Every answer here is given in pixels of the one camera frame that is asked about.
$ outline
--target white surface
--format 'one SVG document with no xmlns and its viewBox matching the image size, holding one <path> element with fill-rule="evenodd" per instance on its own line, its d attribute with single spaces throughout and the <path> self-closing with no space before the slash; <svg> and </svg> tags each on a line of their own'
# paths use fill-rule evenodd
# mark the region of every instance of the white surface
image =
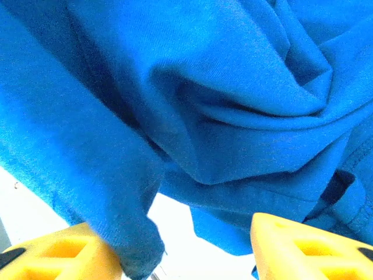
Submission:
<svg viewBox="0 0 373 280">
<path fill-rule="evenodd" d="M 16 179 L 0 167 L 0 218 L 12 244 L 68 226 L 39 197 L 20 183 L 15 188 L 15 183 Z M 158 194 L 149 217 L 157 224 L 166 246 L 168 255 L 161 268 L 167 279 L 253 279 L 253 255 L 229 255 L 196 237 L 186 205 Z"/>
</svg>

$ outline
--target black rubber tip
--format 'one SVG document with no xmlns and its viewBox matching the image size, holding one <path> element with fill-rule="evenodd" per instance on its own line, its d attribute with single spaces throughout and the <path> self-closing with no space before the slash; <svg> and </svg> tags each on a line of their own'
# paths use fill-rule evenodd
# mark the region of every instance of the black rubber tip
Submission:
<svg viewBox="0 0 373 280">
<path fill-rule="evenodd" d="M 25 248 L 17 248 L 0 254 L 0 270 L 26 251 Z"/>
<path fill-rule="evenodd" d="M 371 261 L 373 261 L 373 250 L 370 250 L 368 248 L 358 248 L 361 254 L 369 258 Z"/>
</svg>

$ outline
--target yellow clip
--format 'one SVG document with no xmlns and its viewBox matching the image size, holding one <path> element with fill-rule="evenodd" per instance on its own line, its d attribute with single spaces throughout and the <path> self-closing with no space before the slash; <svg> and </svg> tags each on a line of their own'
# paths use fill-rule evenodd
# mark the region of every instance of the yellow clip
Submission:
<svg viewBox="0 0 373 280">
<path fill-rule="evenodd" d="M 372 280 L 373 247 L 324 230 L 256 213 L 251 242 L 261 280 Z"/>
<path fill-rule="evenodd" d="M 120 280 L 122 276 L 118 257 L 86 223 L 18 244 L 4 253 L 18 248 L 26 251 L 0 269 L 1 280 Z"/>
</svg>

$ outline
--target blue t-shirt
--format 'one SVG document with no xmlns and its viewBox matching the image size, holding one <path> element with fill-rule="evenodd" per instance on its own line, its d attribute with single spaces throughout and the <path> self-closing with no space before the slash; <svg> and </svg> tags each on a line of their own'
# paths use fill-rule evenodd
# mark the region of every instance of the blue t-shirt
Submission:
<svg viewBox="0 0 373 280">
<path fill-rule="evenodd" d="M 154 196 L 251 252 L 255 212 L 373 244 L 373 2 L 0 1 L 0 165 L 145 279 Z"/>
</svg>

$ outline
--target hanging garment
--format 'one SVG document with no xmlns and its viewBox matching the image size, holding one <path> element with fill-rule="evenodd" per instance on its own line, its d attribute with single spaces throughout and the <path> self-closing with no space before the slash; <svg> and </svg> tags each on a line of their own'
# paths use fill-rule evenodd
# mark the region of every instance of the hanging garment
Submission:
<svg viewBox="0 0 373 280">
<path fill-rule="evenodd" d="M 373 2 L 0 3 L 0 165 L 132 279 L 158 190 L 231 254 L 254 212 L 373 244 Z"/>
</svg>

